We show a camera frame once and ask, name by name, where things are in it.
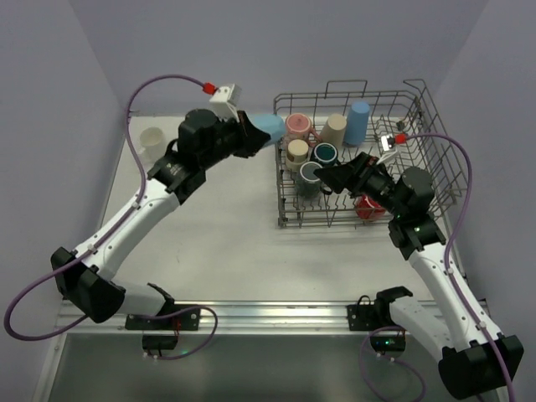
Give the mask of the light blue mug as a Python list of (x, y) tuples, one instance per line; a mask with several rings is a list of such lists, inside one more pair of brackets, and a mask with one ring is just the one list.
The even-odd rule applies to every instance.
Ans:
[(249, 116), (251, 123), (259, 130), (270, 135), (270, 140), (263, 148), (277, 144), (286, 134), (284, 120), (273, 114), (254, 114)]

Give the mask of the grey mug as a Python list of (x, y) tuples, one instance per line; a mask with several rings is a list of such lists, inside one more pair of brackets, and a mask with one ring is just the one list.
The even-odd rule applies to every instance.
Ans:
[(298, 196), (303, 198), (315, 198), (318, 194), (331, 195), (332, 190), (324, 186), (323, 181), (315, 174), (316, 170), (321, 169), (322, 165), (318, 162), (305, 162), (301, 165), (295, 182), (295, 190)]

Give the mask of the red mug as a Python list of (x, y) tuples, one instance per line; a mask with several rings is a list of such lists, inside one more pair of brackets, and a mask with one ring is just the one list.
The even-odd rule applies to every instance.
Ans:
[(386, 210), (367, 195), (361, 195), (357, 199), (355, 212), (363, 221), (376, 221), (386, 214)]

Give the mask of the white mug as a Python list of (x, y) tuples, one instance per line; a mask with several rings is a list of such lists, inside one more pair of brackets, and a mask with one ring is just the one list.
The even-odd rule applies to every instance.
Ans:
[(139, 155), (147, 162), (156, 162), (166, 151), (164, 132), (155, 126), (143, 130), (139, 136)]

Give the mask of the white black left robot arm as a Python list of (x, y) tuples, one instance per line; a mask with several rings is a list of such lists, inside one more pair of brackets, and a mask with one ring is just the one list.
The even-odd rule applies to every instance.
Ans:
[(61, 295), (96, 323), (117, 313), (162, 314), (173, 299), (161, 287), (130, 287), (113, 280), (124, 259), (205, 183), (211, 167), (230, 156), (253, 157), (284, 133), (285, 124), (275, 115), (238, 111), (225, 120), (207, 109), (190, 111), (129, 203), (74, 250), (60, 247), (52, 254)]

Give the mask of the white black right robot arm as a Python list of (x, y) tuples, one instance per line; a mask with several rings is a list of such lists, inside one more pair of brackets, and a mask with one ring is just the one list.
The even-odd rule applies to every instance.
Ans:
[(410, 292), (380, 292), (378, 314), (387, 323), (408, 330), (433, 356), (449, 394), (458, 400), (498, 388), (513, 388), (524, 348), (489, 317), (465, 283), (430, 204), (435, 197), (431, 175), (408, 167), (393, 179), (385, 165), (365, 152), (352, 161), (321, 167), (314, 174), (335, 193), (367, 196), (391, 213), (389, 237), (404, 260), (418, 273), (443, 318), (420, 310)]

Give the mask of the beige tall cup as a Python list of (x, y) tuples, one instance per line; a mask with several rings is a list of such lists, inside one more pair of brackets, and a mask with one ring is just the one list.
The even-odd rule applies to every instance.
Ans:
[(333, 113), (327, 118), (321, 130), (320, 138), (335, 147), (342, 147), (346, 127), (346, 117), (338, 113)]

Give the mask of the cream small cup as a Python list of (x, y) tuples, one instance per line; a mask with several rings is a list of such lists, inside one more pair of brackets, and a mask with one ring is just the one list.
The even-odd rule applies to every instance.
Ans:
[(286, 148), (286, 166), (293, 172), (300, 169), (301, 165), (307, 161), (309, 146), (302, 139), (294, 139), (288, 142)]

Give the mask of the pink patterned mug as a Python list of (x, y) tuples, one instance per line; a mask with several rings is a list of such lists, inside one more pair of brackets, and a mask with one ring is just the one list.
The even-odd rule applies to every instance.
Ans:
[(292, 113), (285, 119), (285, 143), (299, 139), (305, 141), (310, 147), (322, 142), (317, 134), (312, 120), (303, 113)]

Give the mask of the black right controller box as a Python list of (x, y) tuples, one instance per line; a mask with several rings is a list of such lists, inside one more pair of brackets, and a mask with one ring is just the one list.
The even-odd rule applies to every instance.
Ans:
[(369, 342), (372, 349), (380, 356), (399, 358), (406, 350), (406, 338), (401, 335), (375, 335)]

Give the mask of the black controller box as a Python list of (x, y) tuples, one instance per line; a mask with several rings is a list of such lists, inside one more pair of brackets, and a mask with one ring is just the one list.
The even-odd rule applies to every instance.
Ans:
[(401, 335), (375, 335), (369, 342), (372, 349), (380, 356), (399, 358), (406, 350), (406, 338)]
[(177, 335), (143, 335), (142, 350), (152, 358), (162, 358), (167, 351), (173, 351), (178, 344)]

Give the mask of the black left controller box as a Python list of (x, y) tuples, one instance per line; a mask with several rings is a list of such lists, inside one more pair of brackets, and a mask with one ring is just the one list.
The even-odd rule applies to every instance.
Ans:
[(143, 335), (142, 350), (152, 358), (162, 358), (167, 351), (173, 351), (178, 344), (177, 335)]

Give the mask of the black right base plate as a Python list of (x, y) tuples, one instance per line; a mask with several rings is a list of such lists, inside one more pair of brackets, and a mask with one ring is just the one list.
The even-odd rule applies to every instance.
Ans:
[(395, 325), (389, 312), (389, 303), (383, 298), (372, 300), (362, 295), (356, 302), (346, 305), (350, 331), (373, 331)]

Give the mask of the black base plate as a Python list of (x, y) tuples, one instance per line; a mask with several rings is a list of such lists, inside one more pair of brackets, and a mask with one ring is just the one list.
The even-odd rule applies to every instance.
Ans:
[(130, 331), (197, 331), (201, 309), (195, 304), (165, 305), (154, 316), (128, 315), (125, 329)]
[(373, 331), (395, 325), (389, 312), (389, 303), (383, 298), (372, 300), (362, 295), (356, 302), (346, 305), (350, 331)]

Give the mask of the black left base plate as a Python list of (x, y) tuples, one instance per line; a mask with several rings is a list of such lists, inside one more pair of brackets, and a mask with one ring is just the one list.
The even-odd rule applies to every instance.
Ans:
[(128, 315), (125, 329), (130, 331), (197, 331), (201, 309), (195, 304), (165, 305), (154, 316)]

